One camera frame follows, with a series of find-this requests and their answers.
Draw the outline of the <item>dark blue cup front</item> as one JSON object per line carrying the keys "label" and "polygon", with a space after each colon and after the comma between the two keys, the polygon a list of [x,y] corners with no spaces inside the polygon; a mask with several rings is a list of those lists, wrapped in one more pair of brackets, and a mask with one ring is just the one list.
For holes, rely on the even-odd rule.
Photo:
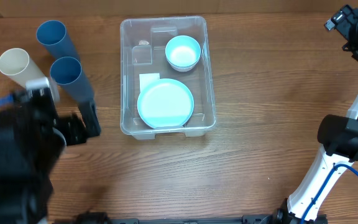
{"label": "dark blue cup front", "polygon": [[50,76],[77,103],[84,103],[94,98],[94,90],[83,71],[79,60],[74,57],[62,57],[50,67]]}

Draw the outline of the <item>light blue plate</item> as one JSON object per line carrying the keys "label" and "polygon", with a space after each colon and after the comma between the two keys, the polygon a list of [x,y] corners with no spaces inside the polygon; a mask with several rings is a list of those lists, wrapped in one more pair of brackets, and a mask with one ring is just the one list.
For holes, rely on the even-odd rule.
{"label": "light blue plate", "polygon": [[148,84],[137,100],[140,118],[153,129],[183,126],[193,114],[194,107],[190,89],[171,78]]}

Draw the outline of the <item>light blue bowl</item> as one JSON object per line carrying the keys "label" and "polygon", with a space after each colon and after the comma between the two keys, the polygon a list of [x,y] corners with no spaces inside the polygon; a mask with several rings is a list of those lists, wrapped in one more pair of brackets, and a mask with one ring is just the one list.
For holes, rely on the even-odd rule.
{"label": "light blue bowl", "polygon": [[166,44],[165,56],[170,65],[180,67],[196,65],[201,57],[201,47],[194,38],[188,35],[178,35]]}

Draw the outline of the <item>grey bowl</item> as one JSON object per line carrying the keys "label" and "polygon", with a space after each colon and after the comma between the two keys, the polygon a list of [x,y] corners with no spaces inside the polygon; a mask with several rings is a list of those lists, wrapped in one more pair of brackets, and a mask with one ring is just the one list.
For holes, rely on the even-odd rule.
{"label": "grey bowl", "polygon": [[187,66],[187,67],[180,67],[180,66],[171,64],[171,67],[178,72],[189,72],[190,70],[192,70],[195,67],[195,64]]}

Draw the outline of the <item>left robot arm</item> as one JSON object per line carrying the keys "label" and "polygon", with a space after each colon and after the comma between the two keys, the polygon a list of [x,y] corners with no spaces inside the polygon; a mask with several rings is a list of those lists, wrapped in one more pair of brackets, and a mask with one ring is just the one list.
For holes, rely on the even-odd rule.
{"label": "left robot arm", "polygon": [[45,87],[13,91],[0,106],[0,223],[43,223],[61,153],[101,134],[96,103],[79,103],[79,116],[59,116]]}

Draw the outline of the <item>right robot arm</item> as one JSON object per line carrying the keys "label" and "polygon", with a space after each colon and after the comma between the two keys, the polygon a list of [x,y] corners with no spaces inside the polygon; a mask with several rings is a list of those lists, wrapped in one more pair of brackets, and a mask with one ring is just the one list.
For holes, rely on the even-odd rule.
{"label": "right robot arm", "polygon": [[[358,62],[358,8],[346,4],[325,23],[345,39],[342,46]],[[358,176],[358,95],[345,116],[329,114],[322,120],[318,153],[298,188],[262,223],[326,223],[318,211],[340,176],[349,170]]]}

